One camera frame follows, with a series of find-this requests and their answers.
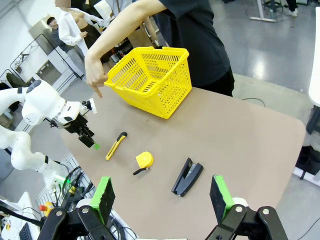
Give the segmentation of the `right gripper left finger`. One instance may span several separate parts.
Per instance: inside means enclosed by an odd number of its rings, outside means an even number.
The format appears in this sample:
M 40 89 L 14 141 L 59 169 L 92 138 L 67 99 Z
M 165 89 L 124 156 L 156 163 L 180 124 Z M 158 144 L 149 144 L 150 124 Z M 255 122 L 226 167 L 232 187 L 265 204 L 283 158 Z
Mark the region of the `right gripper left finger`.
M 38 236 L 39 240 L 76 240 L 88 237 L 90 240 L 114 240 L 107 228 L 115 193 L 110 177 L 101 178 L 97 189 L 87 205 L 71 212 L 63 208 L 50 211 Z

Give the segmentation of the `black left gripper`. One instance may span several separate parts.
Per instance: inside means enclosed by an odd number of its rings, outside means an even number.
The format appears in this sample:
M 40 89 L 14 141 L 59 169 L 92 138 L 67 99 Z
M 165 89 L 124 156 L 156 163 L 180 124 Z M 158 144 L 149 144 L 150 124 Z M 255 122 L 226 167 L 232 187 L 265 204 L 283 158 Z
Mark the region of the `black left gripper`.
M 88 148 L 95 150 L 100 149 L 100 145 L 93 139 L 95 135 L 87 126 L 87 119 L 84 116 L 78 116 L 75 120 L 70 121 L 61 128 L 67 130 L 69 133 L 79 133 L 78 139 Z

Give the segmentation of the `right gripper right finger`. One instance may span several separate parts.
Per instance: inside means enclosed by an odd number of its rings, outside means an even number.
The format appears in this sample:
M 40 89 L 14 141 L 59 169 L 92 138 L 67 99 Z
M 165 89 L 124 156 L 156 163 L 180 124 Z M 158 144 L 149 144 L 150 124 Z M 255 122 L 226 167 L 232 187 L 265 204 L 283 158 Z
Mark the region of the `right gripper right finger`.
M 209 196 L 217 225 L 207 240 L 234 240 L 238 236 L 249 240 L 288 238 L 275 208 L 262 206 L 252 210 L 245 199 L 231 196 L 223 176 L 212 176 Z

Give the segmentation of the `person's right hand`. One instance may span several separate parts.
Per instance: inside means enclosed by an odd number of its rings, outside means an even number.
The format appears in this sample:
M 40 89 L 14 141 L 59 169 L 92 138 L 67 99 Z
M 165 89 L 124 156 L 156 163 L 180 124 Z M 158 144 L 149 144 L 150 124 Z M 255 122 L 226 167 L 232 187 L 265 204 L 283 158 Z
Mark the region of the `person's right hand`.
M 104 71 L 101 60 L 87 54 L 84 59 L 84 65 L 87 84 L 102 98 L 103 95 L 100 88 L 105 85 L 105 82 L 108 80 L 108 75 Z

